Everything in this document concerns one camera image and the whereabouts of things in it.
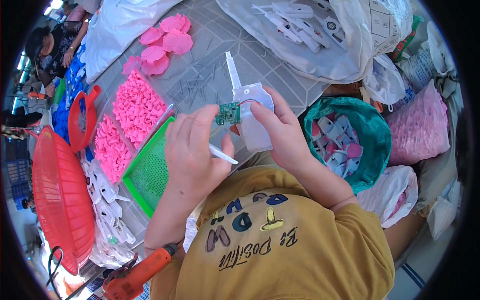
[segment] black floral shirt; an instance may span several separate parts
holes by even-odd
[[[53,48],[50,54],[40,57],[38,64],[38,77],[44,86],[49,85],[55,76],[63,77],[66,68],[62,66],[63,55],[78,35],[82,22],[65,21],[58,24],[50,32],[53,36]]]

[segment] white plastic stick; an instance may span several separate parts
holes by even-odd
[[[228,72],[230,73],[230,80],[232,81],[232,86],[234,90],[241,88],[240,78],[237,73],[237,68],[235,68],[235,62],[233,61],[230,51],[225,53],[227,55],[227,65]]]
[[[208,144],[208,149],[210,150],[210,153],[212,155],[215,155],[216,157],[219,157],[223,160],[226,160],[227,162],[233,164],[233,165],[236,165],[238,164],[239,162],[236,161],[235,159],[229,157],[228,155],[226,155],[225,153],[222,152],[222,150],[218,149],[217,147],[213,146],[212,144]]]

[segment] red plastic bowl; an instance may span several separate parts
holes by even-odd
[[[52,249],[63,249],[62,266],[77,275],[92,252],[95,220],[80,161],[50,126],[35,146],[32,168],[38,219]]]

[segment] woman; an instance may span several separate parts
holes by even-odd
[[[65,75],[87,28],[87,20],[65,21],[55,26],[52,31],[45,26],[35,28],[30,34],[25,52],[35,64],[37,75],[49,97],[55,94],[53,78]]]

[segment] green plastic tray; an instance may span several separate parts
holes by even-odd
[[[150,218],[168,181],[168,168],[164,152],[165,131],[168,124],[174,120],[174,117],[168,118],[158,129],[132,161],[122,178],[138,205]]]

